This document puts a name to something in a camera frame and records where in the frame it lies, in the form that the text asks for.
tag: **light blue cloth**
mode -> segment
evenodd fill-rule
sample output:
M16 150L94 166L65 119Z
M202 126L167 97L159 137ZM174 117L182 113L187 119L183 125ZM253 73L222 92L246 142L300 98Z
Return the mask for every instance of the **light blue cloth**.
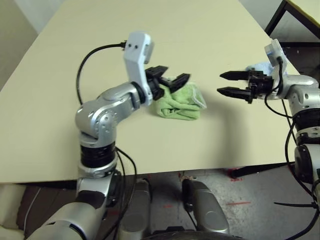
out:
M274 70L274 67L271 65L270 62L264 61L247 66L245 70L249 71L252 69L255 69L256 71L263 71L263 74L270 76L272 71Z

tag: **robotic arm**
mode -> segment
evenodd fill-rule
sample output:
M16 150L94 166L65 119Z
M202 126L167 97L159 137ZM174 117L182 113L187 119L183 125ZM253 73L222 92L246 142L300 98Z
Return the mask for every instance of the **robotic arm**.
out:
M287 59L278 40L265 47L274 67L271 76L262 71L228 71L220 76L227 80L247 80L248 87L219 88L227 97L244 99L287 99L292 120L297 130L297 147L294 151L297 177L309 184L318 184L320 178L320 89L317 80L305 75L287 75ZM320 188L315 189L320 199Z
M116 171L117 124L141 105L149 106L164 96L161 85L171 93L183 87L189 74L175 80L162 77L165 66L144 69L153 49L149 35L133 32L126 41L124 61L129 82L108 89L77 110L75 123L80 131L81 160L75 202L60 208L28 239L91 240L96 237L106 208L117 201L120 173Z

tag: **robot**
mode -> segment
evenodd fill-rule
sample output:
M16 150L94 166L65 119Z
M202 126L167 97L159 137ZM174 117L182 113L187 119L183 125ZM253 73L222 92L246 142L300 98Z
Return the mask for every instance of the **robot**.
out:
M95 239L101 221L106 217L106 209L119 198L120 173L116 170L119 149L115 146L117 124L141 106L149 106L152 101L163 97L164 91L160 85L167 86L173 93L182 88L190 77L183 73L169 81L163 77L168 69L165 66L145 70L144 64L149 62L153 42L144 32L131 33L121 47L124 48L129 82L108 89L97 99L83 103L75 115L81 148L75 201L60 208L29 240ZM271 76L255 70L229 71L221 77L247 80L248 87L225 87L218 89L218 92L227 97L244 99L248 103L253 99L289 100L293 123L287 141L295 126L295 170L301 181L313 184L311 194L316 201L320 194L319 84L308 76L285 74L287 60L277 40L266 46L265 51L274 66ZM152 239L183 239L187 234L193 235L194 239L238 239L229 235L226 216L207 186L198 181L185 180L182 191L184 207L188 212L194 211L199 232L182 231L175 237L165 233ZM150 191L145 180L138 180L131 204L126 214L120 217L123 219L118 230L119 239L136 240L151 234Z

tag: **red tape mark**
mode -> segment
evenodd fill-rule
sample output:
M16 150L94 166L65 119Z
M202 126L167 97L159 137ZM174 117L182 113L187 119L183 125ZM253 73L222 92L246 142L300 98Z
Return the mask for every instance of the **red tape mark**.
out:
M240 202L230 202L230 203L227 203L227 205L234 206L234 205L242 205L242 204L250 204L250 203L251 203L250 201L240 201Z
M241 177L241 178L231 178L230 181L231 182L238 182L238 181L243 181L244 179Z
M173 206L171 204L167 204L167 205L163 205L163 208L164 209L170 209L172 208Z

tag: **tabletop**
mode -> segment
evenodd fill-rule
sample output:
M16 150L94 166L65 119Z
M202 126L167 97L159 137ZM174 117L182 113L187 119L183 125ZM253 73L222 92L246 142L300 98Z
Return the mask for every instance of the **tabletop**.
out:
M314 24L320 26L320 0L286 0Z
M138 173L285 161L286 119L262 100L247 104L217 92L246 86L221 73L268 61L264 46L271 39L237 0L67 0L0 92L0 182L78 177L78 67L92 49L137 30L155 43L146 68L167 66L165 77L191 74L207 103L195 121L161 118L150 106L118 125L116 144L135 160ZM287 70L298 74L291 64ZM92 100L126 81L123 51L101 51L84 66L82 97ZM282 111L281 101L270 105ZM291 143L290 160L293 150Z

